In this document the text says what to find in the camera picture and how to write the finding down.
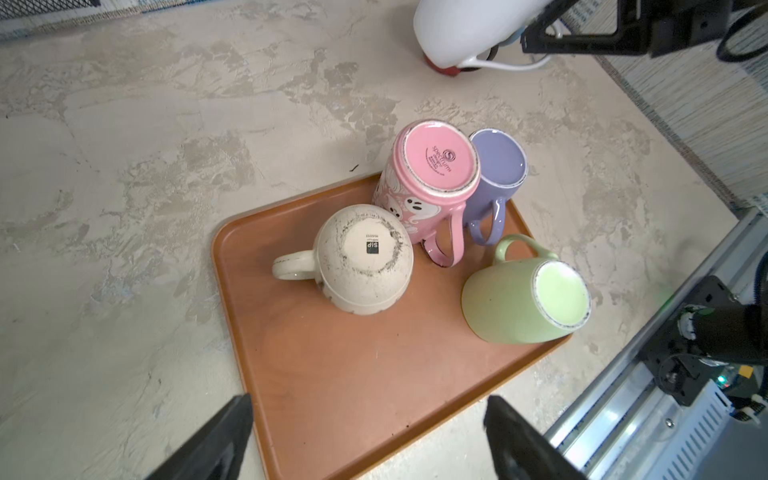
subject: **vent grille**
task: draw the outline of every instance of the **vent grille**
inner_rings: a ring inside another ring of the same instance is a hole
[[[0,0],[0,20],[99,5],[101,0]]]
[[[675,434],[667,454],[659,462],[663,480],[693,478],[699,464],[709,452],[730,418],[730,401],[714,382],[707,383],[701,396],[690,407],[680,430]]]

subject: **tray rim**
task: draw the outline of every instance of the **tray rim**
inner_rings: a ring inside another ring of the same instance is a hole
[[[257,207],[252,210],[246,210],[240,214],[235,214],[231,217],[228,217],[224,220],[222,220],[217,227],[215,228],[216,233],[214,234],[213,239],[211,240],[210,245],[210,257],[211,262],[213,263],[213,269],[216,274],[216,283],[217,288],[219,290],[219,297],[221,300],[221,306],[223,308],[224,317],[227,319],[227,329],[230,333],[230,341],[233,343],[233,353],[235,355],[235,360],[237,363],[237,371],[240,373],[240,383],[242,384],[244,392],[249,392],[249,387],[246,383],[246,377],[243,372],[243,362],[240,358],[240,349],[238,348],[238,345],[235,345],[238,343],[237,338],[234,335],[233,331],[233,325],[232,325],[232,319],[230,315],[230,307],[228,306],[228,297],[223,289],[223,283],[222,283],[222,274],[220,272],[219,263],[217,262],[217,247],[219,247],[227,238],[227,235],[230,231],[234,229],[236,226],[236,223],[239,223],[240,221],[251,218],[253,216],[259,216],[263,215],[266,212],[273,212],[274,210],[277,210],[278,212],[284,211],[284,210],[291,210],[294,208],[301,207],[306,202],[312,200],[314,197],[319,196],[326,196],[329,193],[335,191],[335,190],[345,190],[347,188],[353,187],[356,184],[359,183],[365,183],[369,181],[372,177],[379,177],[382,172],[377,172],[374,174],[363,174],[358,175],[356,177],[351,177],[346,180],[341,180],[340,182],[336,182],[334,184],[326,185],[325,187],[320,187],[314,190],[310,190],[308,192],[305,192],[304,194],[298,194],[293,197],[288,197],[283,200],[278,200],[277,202],[273,202],[271,204],[264,205],[262,207]],[[505,204],[507,210],[510,211],[510,214],[513,216],[516,216],[520,223],[522,223],[524,231],[522,232],[525,235],[528,235],[531,238],[534,238],[533,235],[531,235],[531,230],[528,228],[528,224],[525,222],[525,219],[520,214],[520,210],[515,206],[515,203],[510,199]],[[519,373],[526,370],[528,367],[533,365],[534,363],[538,362],[540,359],[544,358],[545,356],[549,355],[550,353],[554,352],[557,348],[562,346],[564,343],[566,343],[573,334],[568,334],[566,336],[562,336],[558,339],[550,340],[548,342],[540,343],[539,348],[534,350],[534,352],[529,353],[526,356],[523,356],[521,359],[519,359],[517,362],[512,363],[512,365],[515,365],[517,363],[522,363],[522,365],[514,369],[514,371],[510,372],[509,374],[505,374],[505,371],[510,368],[508,366],[506,369],[501,369],[497,371],[497,374],[493,376],[492,380],[489,380],[489,384],[486,386],[479,387],[481,390],[477,392],[476,395],[472,395],[470,399],[467,399],[466,401],[461,402],[461,397],[458,398],[457,401],[460,401],[462,404],[457,406],[455,409],[453,409],[448,415],[436,415],[435,419],[431,422],[429,421],[431,417],[425,417],[424,419],[420,419],[418,422],[415,422],[414,425],[411,425],[412,427],[415,427],[413,429],[408,429],[404,431],[401,435],[398,435],[398,438],[396,439],[397,444],[394,446],[394,448],[390,448],[389,451],[383,452],[382,455],[375,455],[377,452],[381,449],[386,449],[386,446],[389,443],[385,443],[384,447],[380,449],[373,449],[368,451],[366,454],[364,454],[361,457],[358,457],[357,459],[353,460],[349,464],[343,465],[339,470],[336,470],[332,472],[330,475],[326,476],[326,479],[342,479],[342,478],[358,478],[367,472],[370,472],[375,467],[381,465],[382,463],[389,460],[391,457],[397,455],[402,450],[408,448],[410,445],[412,445],[416,440],[426,436],[430,432],[436,430],[439,426],[445,424],[448,420],[453,419],[456,417],[459,413],[465,411],[470,406],[474,405],[477,401],[485,398],[492,392],[494,392],[496,389],[498,389],[500,386],[504,385],[509,380],[515,378]],[[262,418],[262,415],[259,410],[256,408],[256,401],[259,398],[258,392],[253,392],[253,400],[251,401],[251,407],[253,408],[253,436],[256,439],[256,445],[259,450],[259,457],[262,465],[262,471],[264,473],[264,477],[267,480],[273,480],[273,477],[270,475],[270,468],[268,465],[272,466],[272,470],[279,471],[280,466],[277,463],[276,459],[274,458],[274,455],[265,455],[265,452],[268,450],[268,445],[264,445],[265,439],[263,438],[264,435],[260,435],[260,431],[265,432],[266,431],[266,420]],[[440,410],[444,408],[448,408],[451,404],[446,403]],[[370,462],[367,462],[367,458],[375,456],[375,458],[372,458]]]

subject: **black mesh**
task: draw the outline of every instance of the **black mesh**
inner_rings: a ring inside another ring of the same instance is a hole
[[[101,0],[0,0],[0,20],[99,5]]]

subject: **orange tray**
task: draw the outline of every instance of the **orange tray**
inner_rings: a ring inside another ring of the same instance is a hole
[[[462,316],[462,285],[490,265],[493,249],[468,236],[464,259],[449,269],[414,245],[408,290],[373,316],[338,310],[312,281],[272,277],[275,258],[311,249],[334,212],[371,201],[378,179],[244,214],[214,238],[222,304],[270,480],[359,475],[567,339],[499,345],[475,336]],[[505,232],[530,235],[507,205]],[[449,243],[447,228],[438,243]],[[531,255],[522,242],[508,251]]]

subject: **green mug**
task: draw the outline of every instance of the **green mug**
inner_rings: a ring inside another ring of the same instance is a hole
[[[522,240],[537,256],[505,259]],[[539,343],[568,335],[589,318],[587,284],[567,263],[525,235],[498,242],[493,265],[475,272],[462,290],[462,311],[480,338],[495,343]]]

